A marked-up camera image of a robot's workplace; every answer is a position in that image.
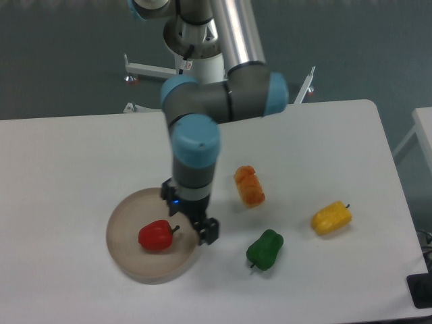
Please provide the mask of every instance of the plastic vegetable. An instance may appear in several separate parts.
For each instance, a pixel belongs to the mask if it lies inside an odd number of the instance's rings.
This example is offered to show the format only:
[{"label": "plastic vegetable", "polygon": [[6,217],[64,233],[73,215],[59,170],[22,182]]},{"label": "plastic vegetable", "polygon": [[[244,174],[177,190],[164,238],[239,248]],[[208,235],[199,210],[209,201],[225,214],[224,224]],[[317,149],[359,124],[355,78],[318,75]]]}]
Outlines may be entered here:
[{"label": "plastic vegetable", "polygon": [[140,230],[138,242],[146,250],[165,250],[173,244],[173,233],[178,229],[179,225],[171,229],[168,221],[164,219],[154,221]]},{"label": "plastic vegetable", "polygon": [[284,245],[282,235],[272,229],[266,230],[246,251],[246,257],[252,262],[250,267],[256,266],[263,271],[270,269],[275,264],[277,253],[282,245]]},{"label": "plastic vegetable", "polygon": [[239,167],[234,175],[234,181],[246,207],[255,207],[264,202],[265,195],[253,167]]},{"label": "plastic vegetable", "polygon": [[338,230],[352,220],[349,206],[345,206],[340,200],[336,201],[315,214],[310,224],[318,235]]}]

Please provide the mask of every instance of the round plate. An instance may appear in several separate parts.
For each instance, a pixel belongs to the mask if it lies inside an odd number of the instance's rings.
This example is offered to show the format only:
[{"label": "round plate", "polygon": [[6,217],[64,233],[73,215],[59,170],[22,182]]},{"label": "round plate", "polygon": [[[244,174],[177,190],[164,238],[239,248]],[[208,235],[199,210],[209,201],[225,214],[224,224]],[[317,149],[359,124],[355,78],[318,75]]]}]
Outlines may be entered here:
[{"label": "round plate", "polygon": [[[114,261],[127,274],[138,279],[157,279],[175,273],[192,255],[198,235],[188,218],[168,214],[160,189],[137,191],[125,198],[114,210],[107,226],[108,250]],[[166,219],[171,228],[180,229],[173,235],[173,244],[166,250],[147,251],[138,243],[138,233],[144,226]]]}]

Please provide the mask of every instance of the yellow bell pepper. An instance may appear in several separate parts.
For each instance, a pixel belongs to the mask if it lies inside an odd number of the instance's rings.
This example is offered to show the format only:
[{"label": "yellow bell pepper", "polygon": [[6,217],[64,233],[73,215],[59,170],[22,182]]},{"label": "yellow bell pepper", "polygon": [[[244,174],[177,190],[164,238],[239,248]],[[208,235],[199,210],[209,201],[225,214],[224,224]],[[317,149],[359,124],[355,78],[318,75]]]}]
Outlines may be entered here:
[{"label": "yellow bell pepper", "polygon": [[339,200],[321,209],[312,218],[312,228],[318,235],[324,235],[344,227],[352,220],[348,207]]}]

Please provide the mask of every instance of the floor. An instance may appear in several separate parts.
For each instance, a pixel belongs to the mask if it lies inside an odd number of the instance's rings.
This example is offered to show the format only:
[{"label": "floor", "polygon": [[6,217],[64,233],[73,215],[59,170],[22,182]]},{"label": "floor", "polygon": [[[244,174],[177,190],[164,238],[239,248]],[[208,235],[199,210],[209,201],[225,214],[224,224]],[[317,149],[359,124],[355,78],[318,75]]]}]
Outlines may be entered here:
[{"label": "floor", "polygon": [[[432,1],[252,4],[267,63],[289,80],[291,101],[315,65],[306,100],[372,100],[390,149],[413,109],[432,106]],[[125,84],[123,53],[172,68],[163,25],[134,21],[126,0],[0,0],[0,119],[122,113],[130,101],[158,107],[161,83]],[[432,175],[418,146],[398,172],[414,224],[431,231]]]}]

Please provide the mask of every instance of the green bell pepper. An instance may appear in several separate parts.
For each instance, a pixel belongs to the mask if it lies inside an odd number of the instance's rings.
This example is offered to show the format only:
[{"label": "green bell pepper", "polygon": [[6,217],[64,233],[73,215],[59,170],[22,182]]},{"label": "green bell pepper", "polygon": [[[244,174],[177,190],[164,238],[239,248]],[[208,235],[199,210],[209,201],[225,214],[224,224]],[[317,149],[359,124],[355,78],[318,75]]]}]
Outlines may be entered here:
[{"label": "green bell pepper", "polygon": [[252,262],[250,267],[256,265],[258,269],[263,271],[270,269],[275,264],[277,253],[282,245],[284,245],[282,235],[272,229],[266,230],[246,251],[246,257]]}]

